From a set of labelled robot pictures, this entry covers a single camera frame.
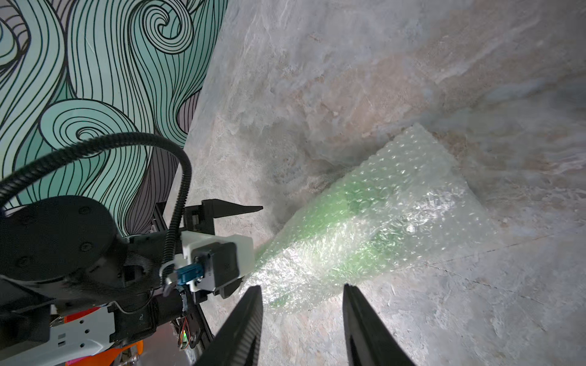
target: blue connector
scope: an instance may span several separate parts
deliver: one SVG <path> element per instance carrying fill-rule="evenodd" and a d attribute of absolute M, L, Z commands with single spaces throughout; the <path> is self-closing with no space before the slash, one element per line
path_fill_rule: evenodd
<path fill-rule="evenodd" d="M 200 263 L 192 263 L 175 270 L 177 272 L 177 284 L 185 285 L 192 279 L 203 277 L 203 266 Z"/>

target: bubble wrap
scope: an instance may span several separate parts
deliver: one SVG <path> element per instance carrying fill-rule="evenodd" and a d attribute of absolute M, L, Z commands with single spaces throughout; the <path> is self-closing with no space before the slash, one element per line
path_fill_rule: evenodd
<path fill-rule="evenodd" d="M 257 254 L 243 286 L 298 312 L 391 269 L 477 247 L 494 229 L 455 159 L 416 124 L 334 183 Z"/>

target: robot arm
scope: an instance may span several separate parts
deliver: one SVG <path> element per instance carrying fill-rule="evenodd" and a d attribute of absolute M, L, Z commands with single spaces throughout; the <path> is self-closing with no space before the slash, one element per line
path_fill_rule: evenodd
<path fill-rule="evenodd" d="M 55 151 L 13 173 L 0 182 L 0 206 L 44 174 L 90 153 L 133 144 L 183 153 L 158 136 L 118 135 Z M 183 160 L 184 153 L 182 187 L 188 187 L 190 165 Z M 199 303 L 209 294 L 230 296 L 254 266 L 252 239 L 215 236 L 213 219 L 262 207 L 205 200 L 185 208 L 186 194 L 180 192 L 168 230 L 155 212 L 161 231 L 129 238 L 120 236 L 103 205 L 87 197 L 51 197 L 2 211 L 0 365 L 52 366 L 132 344 L 178 318 L 189 323 L 189 345 L 205 348 L 213 336 Z M 57 316 L 96 306 L 79 321 L 51 326 Z"/>

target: teal wall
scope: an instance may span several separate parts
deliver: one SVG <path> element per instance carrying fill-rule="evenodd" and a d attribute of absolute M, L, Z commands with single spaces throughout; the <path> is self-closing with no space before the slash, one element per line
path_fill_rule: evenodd
<path fill-rule="evenodd" d="M 116 132 L 183 146 L 227 0 L 0 0 L 0 174 Z M 76 194 L 124 235 L 148 231 L 177 161 L 144 146 L 70 164 L 7 209 Z"/>

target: concrete floor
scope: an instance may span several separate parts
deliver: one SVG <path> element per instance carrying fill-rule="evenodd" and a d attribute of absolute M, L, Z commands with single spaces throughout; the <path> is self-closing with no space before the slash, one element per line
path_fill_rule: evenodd
<path fill-rule="evenodd" d="M 188 204 L 264 205 L 216 220 L 261 245 L 419 122 L 500 238 L 364 295 L 420 365 L 583 364 L 585 14 L 584 1 L 232 0 L 185 146 Z M 214 331 L 236 300 L 203 304 Z M 261 365 L 346 362 L 340 296 L 265 315 Z"/>

